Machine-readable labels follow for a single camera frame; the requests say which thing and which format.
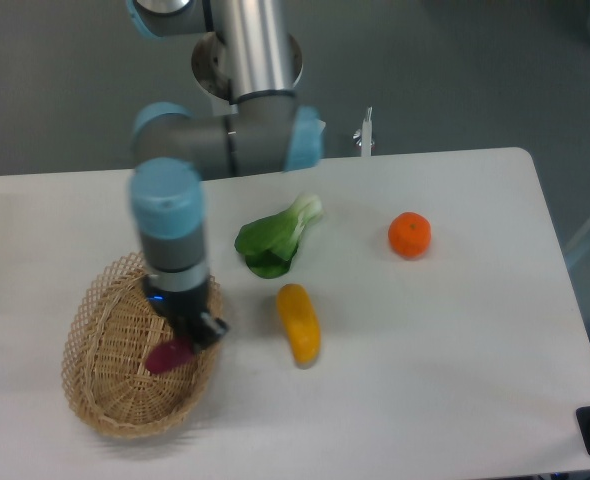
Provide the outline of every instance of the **woven basket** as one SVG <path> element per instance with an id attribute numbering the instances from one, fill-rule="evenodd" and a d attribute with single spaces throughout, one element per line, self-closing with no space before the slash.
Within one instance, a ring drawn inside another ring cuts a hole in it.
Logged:
<path id="1" fill-rule="evenodd" d="M 140 287 L 141 255 L 122 257 L 86 292 L 64 348 L 62 379 L 69 406 L 99 433 L 119 438 L 160 434 L 184 421 L 201 397 L 219 344 L 187 365 L 151 375 L 144 361 L 172 338 Z M 222 316 L 219 285 L 211 277 L 209 308 Z"/>

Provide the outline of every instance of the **green leafy vegetable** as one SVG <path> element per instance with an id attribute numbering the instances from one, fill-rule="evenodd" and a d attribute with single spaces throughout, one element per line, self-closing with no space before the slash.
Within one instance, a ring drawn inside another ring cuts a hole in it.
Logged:
<path id="1" fill-rule="evenodd" d="M 304 229 L 322 213 L 317 195 L 301 194 L 283 212 L 244 225 L 235 239 L 235 250 L 255 275 L 280 277 L 290 270 Z"/>

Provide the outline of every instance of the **yellow object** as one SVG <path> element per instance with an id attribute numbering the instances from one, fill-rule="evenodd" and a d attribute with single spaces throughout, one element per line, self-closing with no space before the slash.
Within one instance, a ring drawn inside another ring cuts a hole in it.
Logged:
<path id="1" fill-rule="evenodd" d="M 317 315 L 301 285 L 284 285 L 277 293 L 277 311 L 291 344 L 295 361 L 310 364 L 319 353 L 321 333 Z"/>

